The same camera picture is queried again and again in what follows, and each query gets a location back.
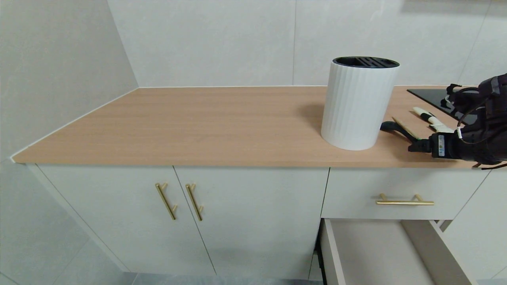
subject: wooden countertop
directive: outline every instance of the wooden countertop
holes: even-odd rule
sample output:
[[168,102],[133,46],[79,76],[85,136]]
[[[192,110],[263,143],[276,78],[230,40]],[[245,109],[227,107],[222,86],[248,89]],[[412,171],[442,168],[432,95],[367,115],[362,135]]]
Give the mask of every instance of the wooden countertop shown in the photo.
[[[424,87],[396,86],[385,120],[395,116],[420,137],[428,137],[432,134],[428,124],[409,112],[419,106],[448,126],[456,124],[407,88]],[[108,165],[469,168],[474,164],[409,153],[407,140],[385,132],[369,150],[333,147],[320,136],[325,91],[325,86],[139,88],[13,159]]]

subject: cabinet door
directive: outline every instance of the cabinet door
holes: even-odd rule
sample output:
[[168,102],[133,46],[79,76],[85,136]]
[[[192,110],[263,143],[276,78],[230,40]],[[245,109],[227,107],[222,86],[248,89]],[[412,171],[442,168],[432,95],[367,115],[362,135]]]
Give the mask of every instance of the cabinet door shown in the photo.
[[[39,167],[130,271],[215,274],[172,167]],[[176,220],[155,183],[168,183]]]
[[218,275],[308,279],[328,168],[175,169]]
[[494,277],[507,265],[507,172],[493,170],[444,235],[477,279]]

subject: wire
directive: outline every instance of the wire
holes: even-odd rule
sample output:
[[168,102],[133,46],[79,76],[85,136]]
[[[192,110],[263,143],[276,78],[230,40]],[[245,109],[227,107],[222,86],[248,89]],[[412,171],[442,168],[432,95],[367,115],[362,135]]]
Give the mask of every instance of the wire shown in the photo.
[[481,170],[499,169],[499,168],[506,167],[506,166],[507,166],[507,163],[504,163],[504,164],[493,166],[493,167],[481,167]]
[[[489,100],[489,96],[486,97],[484,100],[482,100],[479,104],[477,104],[474,108],[471,108],[470,110],[468,110],[468,112],[466,112],[463,116],[461,116],[461,118],[459,118],[459,121],[458,121],[458,125],[456,126],[456,129],[458,129],[458,133],[461,134],[461,124],[463,123],[463,120],[465,119],[466,116],[470,115],[470,113],[472,113],[473,111],[477,110],[477,108],[481,107],[482,105],[484,105],[487,101]],[[484,130],[484,132],[488,132],[488,126],[486,125],[486,130]],[[459,136],[460,140],[467,144],[467,145],[475,145],[475,144],[478,144],[478,143],[482,143],[483,141],[489,139],[490,137],[485,137],[483,138],[482,140],[480,141],[476,141],[476,142],[467,142],[463,139],[463,137],[460,135]]]

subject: white sealant strip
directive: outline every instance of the white sealant strip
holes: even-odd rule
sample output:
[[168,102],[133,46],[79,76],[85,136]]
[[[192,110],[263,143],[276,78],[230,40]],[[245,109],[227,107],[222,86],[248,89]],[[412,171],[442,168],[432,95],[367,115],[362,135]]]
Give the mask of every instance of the white sealant strip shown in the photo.
[[127,94],[129,94],[129,93],[131,93],[131,92],[133,92],[133,91],[135,91],[135,90],[137,90],[137,89],[139,89],[139,87],[136,87],[136,88],[134,88],[134,89],[132,89],[132,90],[128,91],[127,93],[125,93],[125,94],[123,94],[123,95],[120,95],[120,96],[118,96],[118,97],[114,98],[113,100],[111,100],[111,101],[109,101],[109,102],[106,102],[106,103],[104,103],[104,104],[102,104],[102,105],[98,106],[97,108],[95,108],[95,109],[93,109],[93,110],[91,110],[91,111],[89,111],[89,112],[87,112],[87,113],[85,113],[85,114],[83,114],[83,115],[81,115],[81,116],[79,116],[79,117],[75,118],[74,120],[72,120],[72,121],[70,121],[70,122],[66,123],[65,125],[63,125],[63,126],[61,126],[61,127],[57,128],[56,130],[54,130],[54,131],[52,131],[52,132],[48,133],[47,135],[45,135],[45,136],[43,136],[43,137],[39,138],[38,140],[36,140],[36,141],[32,142],[31,144],[29,144],[29,145],[25,146],[24,148],[22,148],[22,149],[20,149],[20,150],[16,151],[13,155],[11,155],[11,157],[10,157],[11,161],[12,161],[12,162],[14,162],[14,163],[16,163],[16,161],[14,161],[14,159],[13,159],[13,158],[14,158],[17,154],[19,154],[20,152],[22,152],[22,151],[26,150],[27,148],[29,148],[29,147],[31,147],[31,146],[33,146],[33,145],[35,145],[36,143],[38,143],[38,142],[42,141],[42,140],[43,140],[43,139],[45,139],[46,137],[48,137],[48,136],[52,135],[53,133],[55,133],[55,132],[57,132],[57,131],[59,131],[59,130],[63,129],[64,127],[66,127],[66,126],[68,126],[68,125],[72,124],[73,122],[75,122],[75,121],[79,120],[80,118],[82,118],[82,117],[84,117],[84,116],[88,115],[89,113],[94,112],[94,111],[96,111],[97,109],[100,109],[100,108],[104,107],[105,105],[107,105],[107,104],[109,104],[109,103],[111,103],[111,102],[113,102],[113,101],[115,101],[115,100],[118,100],[118,99],[120,99],[121,97],[123,97],[123,96],[125,96],[125,95],[127,95]]

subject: black cutting board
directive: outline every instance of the black cutting board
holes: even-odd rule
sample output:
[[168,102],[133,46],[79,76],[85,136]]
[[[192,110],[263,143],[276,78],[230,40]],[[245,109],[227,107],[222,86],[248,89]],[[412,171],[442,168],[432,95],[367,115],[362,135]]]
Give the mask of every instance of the black cutting board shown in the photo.
[[[453,105],[449,103],[442,104],[442,99],[445,99],[447,96],[447,91],[445,89],[407,89],[407,91],[437,107],[442,112],[446,113],[456,120],[459,120],[463,116],[463,114],[460,112],[456,112],[454,115],[452,115],[451,112],[454,110]],[[476,119],[477,115],[468,115],[463,120],[463,123],[465,125],[471,125],[476,121]]]

